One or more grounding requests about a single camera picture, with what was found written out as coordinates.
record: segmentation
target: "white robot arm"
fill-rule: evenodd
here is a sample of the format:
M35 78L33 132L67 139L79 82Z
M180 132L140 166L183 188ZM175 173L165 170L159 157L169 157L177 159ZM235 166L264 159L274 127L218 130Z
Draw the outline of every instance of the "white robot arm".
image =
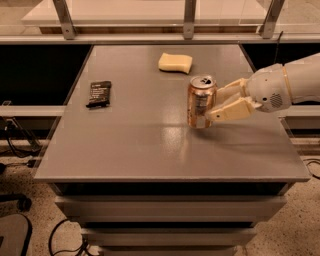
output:
M206 112L210 121L249 117L254 110L274 112L292 103L320 102L320 53L258 70L217 91L215 107Z

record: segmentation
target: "sponge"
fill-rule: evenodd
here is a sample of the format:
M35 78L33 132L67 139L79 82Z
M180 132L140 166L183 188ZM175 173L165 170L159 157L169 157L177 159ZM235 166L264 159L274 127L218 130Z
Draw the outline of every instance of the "sponge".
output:
M192 57L188 55L172 55L163 53L159 59L159 69L163 71L180 71L189 74Z

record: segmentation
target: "cable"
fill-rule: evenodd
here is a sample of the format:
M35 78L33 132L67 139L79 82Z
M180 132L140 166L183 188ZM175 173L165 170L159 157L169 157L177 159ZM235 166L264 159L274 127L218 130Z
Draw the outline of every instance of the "cable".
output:
M50 253L50 256L55 256L59 253L63 253L63 252L77 252L77 254L75 256L80 256L83 252L85 252L88 256L98 256L98 255L93 255L91 253L89 253L88 251L88 242L87 240L85 240L84 238L82 238L82 244L81 246L76 249L76 250L60 250L60 251L57 251L55 253L53 253L52 251L52 240L53 240L53 236L54 234L56 233L57 229L63 224L65 223L66 221L69 221L68 219L64 219L64 220L61 220L54 228L53 230L51 231L51 234L50 234L50 237L49 237L49 241L48 241L48 249L49 249L49 253Z
M309 165L310 164L318 164L320 165L320 159L318 158L308 158L308 159L303 159L303 161L309 161L306 166L310 172L310 174L312 175L313 178L316 178L317 180L320 180L320 176L315 175L312 171L310 171Z
M25 157L28 157L28 156L30 156L30 155L34 155L34 154L38 153L38 151L37 151L37 152L33 152L33 151L27 151L27 150L22 150L22 149L16 148L16 147L12 144L11 139L10 139L10 136L9 136L9 130L10 130L9 128L10 128L10 127L11 127L11 125L10 125L10 124L7 124L6 127L4 128L4 132L5 132L5 137L6 137L6 140L7 140L7 142L8 142L8 145L9 145L12 153L13 153L15 156L17 156L17 157L19 157L19 158L25 158Z
M281 40L281 37L283 35L283 31L281 31L279 37L278 37L278 40L277 40L277 48L276 48L276 54L274 56L274 61L273 61L273 64L276 64L277 62L277 59L278 59L278 52L279 52L279 44L280 44L280 40Z

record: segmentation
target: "speckled floor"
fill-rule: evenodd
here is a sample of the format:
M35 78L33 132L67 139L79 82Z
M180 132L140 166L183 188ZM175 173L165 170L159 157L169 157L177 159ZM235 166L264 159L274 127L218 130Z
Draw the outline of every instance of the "speckled floor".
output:
M26 28L20 22L28 11L41 0L0 0L0 35L38 34L37 28ZM314 26L286 27L286 32L320 32L319 0L287 0L280 23L288 21L313 23ZM0 152L6 150L0 146ZM0 156L4 164L23 164L28 159ZM320 174L320 166L310 165ZM32 207L24 214L33 225L28 256L46 256L48 239L54 226L64 215L54 204L55 194L47 184L34 183L35 170L25 165L8 166L0 175L0 194L24 193L32 199ZM312 178L307 183L295 184L286 194L288 203L268 222L256 226L257 236L246 247L238 247L236 256L306 256L320 255L320 181ZM0 217L17 213L16 202L0 203ZM81 244L80 227L76 223L65 223L56 233L54 251L77 249Z

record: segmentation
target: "soda can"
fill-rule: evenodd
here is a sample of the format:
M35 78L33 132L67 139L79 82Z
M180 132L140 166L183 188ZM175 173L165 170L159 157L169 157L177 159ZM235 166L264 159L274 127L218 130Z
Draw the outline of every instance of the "soda can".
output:
M188 87L188 124L192 128L208 128L211 122L205 113L214 107L217 93L216 80L210 75L192 77Z

